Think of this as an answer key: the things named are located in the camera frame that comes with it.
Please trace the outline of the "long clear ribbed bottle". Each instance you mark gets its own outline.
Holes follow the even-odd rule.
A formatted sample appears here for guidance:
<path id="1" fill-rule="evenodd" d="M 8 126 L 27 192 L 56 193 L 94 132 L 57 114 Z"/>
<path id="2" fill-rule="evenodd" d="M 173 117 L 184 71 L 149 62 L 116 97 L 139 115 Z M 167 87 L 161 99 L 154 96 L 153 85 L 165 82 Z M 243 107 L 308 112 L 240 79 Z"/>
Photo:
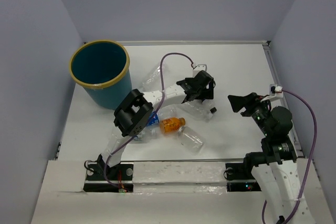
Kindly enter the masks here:
<path id="1" fill-rule="evenodd" d="M 205 122 L 210 121 L 214 116 L 214 114 L 206 115 L 202 102 L 199 101 L 185 102 L 180 105 L 180 109 L 190 114 L 194 119 L 203 120 Z"/>

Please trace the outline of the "small Pepsi labelled bottle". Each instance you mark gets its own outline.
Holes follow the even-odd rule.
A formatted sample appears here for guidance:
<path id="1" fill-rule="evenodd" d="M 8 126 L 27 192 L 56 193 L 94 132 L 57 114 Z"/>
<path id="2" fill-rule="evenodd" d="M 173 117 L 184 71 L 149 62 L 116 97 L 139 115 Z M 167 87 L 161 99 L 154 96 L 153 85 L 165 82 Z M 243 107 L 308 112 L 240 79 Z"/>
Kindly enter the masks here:
<path id="1" fill-rule="evenodd" d="M 217 108 L 213 100 L 205 100 L 202 102 L 206 115 L 213 115 L 217 112 Z"/>

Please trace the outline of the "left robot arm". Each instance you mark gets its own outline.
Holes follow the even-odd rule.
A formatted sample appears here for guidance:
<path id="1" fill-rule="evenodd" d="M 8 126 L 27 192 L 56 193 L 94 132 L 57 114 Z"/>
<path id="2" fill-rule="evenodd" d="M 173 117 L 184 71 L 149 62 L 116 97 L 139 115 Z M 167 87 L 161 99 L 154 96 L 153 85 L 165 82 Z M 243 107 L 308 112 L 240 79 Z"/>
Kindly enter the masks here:
<path id="1" fill-rule="evenodd" d="M 114 112 L 113 123 L 121 135 L 111 140 L 98 156 L 99 175 L 104 179 L 115 176 L 126 145 L 144 130 L 159 109 L 194 100 L 212 100 L 215 86 L 214 78 L 205 70 L 200 70 L 195 76 L 177 81 L 163 90 L 131 90 Z"/>

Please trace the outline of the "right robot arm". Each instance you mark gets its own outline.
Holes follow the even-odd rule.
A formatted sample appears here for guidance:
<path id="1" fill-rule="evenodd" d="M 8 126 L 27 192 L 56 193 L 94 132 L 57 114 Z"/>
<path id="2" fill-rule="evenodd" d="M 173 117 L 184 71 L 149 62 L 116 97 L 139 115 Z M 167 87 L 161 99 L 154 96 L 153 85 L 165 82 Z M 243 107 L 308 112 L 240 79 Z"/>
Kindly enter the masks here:
<path id="1" fill-rule="evenodd" d="M 273 223 L 315 223 L 303 190 L 308 175 L 298 174 L 298 156 L 290 140 L 292 114 L 283 106 L 271 106 L 276 95 L 229 95 L 232 110 L 252 118 L 264 138 L 261 151 L 247 153 L 241 163 L 227 163 L 228 181 L 254 179 L 269 208 Z"/>

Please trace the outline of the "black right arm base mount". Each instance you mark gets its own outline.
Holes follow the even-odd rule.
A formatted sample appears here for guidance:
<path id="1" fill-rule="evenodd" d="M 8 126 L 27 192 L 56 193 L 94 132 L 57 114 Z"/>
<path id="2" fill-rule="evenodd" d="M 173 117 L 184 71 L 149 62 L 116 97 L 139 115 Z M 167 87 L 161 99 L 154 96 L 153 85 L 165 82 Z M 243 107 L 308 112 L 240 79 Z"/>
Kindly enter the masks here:
<path id="1" fill-rule="evenodd" d="M 242 163 L 226 163 L 223 172 L 227 180 L 226 188 L 229 193 L 261 191 L 261 188 L 251 173 L 247 173 Z"/>

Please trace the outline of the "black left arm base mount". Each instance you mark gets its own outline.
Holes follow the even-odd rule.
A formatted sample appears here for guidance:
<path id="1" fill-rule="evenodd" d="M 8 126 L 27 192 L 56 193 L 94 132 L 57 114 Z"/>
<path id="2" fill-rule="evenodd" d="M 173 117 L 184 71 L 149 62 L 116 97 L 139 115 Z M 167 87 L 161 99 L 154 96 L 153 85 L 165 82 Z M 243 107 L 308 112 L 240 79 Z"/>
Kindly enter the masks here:
<path id="1" fill-rule="evenodd" d="M 87 193 L 132 193 L 133 163 L 121 163 L 116 167 L 107 167 L 106 178 L 103 166 L 94 161 L 85 161 L 86 177 L 83 190 Z"/>

